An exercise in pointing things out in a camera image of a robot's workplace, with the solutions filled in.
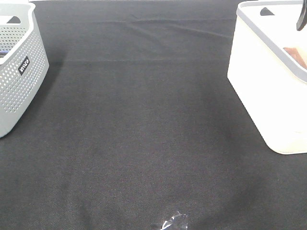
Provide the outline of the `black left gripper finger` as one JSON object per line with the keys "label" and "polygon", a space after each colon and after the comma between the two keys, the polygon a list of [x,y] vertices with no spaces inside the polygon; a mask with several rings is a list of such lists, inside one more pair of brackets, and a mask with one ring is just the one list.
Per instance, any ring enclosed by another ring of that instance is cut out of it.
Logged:
{"label": "black left gripper finger", "polygon": [[296,30],[301,31],[307,24],[307,0],[303,0],[302,9],[298,21],[296,23]]}

